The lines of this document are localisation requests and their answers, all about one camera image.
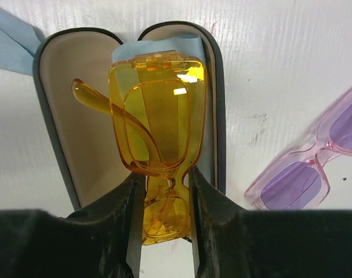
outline purple lens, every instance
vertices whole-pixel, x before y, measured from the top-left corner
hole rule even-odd
[[[352,104],[332,125],[329,135],[336,145],[352,151]]]
[[[306,162],[296,162],[263,188],[261,199],[270,210],[300,210],[320,189],[321,179],[315,168]]]

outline eyeglass case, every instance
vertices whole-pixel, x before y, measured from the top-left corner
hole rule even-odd
[[[198,167],[218,190],[226,191],[226,117],[221,51],[213,36],[189,22],[170,21],[146,29],[139,40],[162,40],[199,35],[208,69],[206,129]],[[129,175],[119,157],[111,118],[79,103],[71,91],[79,78],[108,96],[111,55],[123,44],[113,33],[98,28],[57,32],[35,55],[33,75],[39,103],[59,167],[75,209],[86,206],[118,186]],[[203,159],[203,149],[213,159]]]

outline transparent yellow frame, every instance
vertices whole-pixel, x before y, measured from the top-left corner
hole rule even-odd
[[[110,112],[125,167],[148,176],[144,245],[190,235],[184,178],[201,152],[206,77],[199,59],[172,51],[113,64],[109,99],[82,81],[73,83],[80,102]]]

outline light blue cleaning cloth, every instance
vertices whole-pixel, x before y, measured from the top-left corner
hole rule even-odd
[[[32,61],[40,44],[31,25],[0,8],[0,68],[32,75]]]
[[[188,56],[199,58],[205,64],[204,48],[200,36],[183,35],[161,41],[137,41],[120,45],[113,51],[113,63],[154,52],[175,50]]]

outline white surface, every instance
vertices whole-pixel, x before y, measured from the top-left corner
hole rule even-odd
[[[243,192],[271,159],[352,86],[352,0],[0,0],[45,35],[101,27],[125,42],[168,20],[213,33],[226,80],[227,195]],[[352,159],[326,166],[320,208],[352,208]],[[0,70],[0,208],[72,212],[32,78]],[[193,277],[191,246],[144,247],[141,277]]]

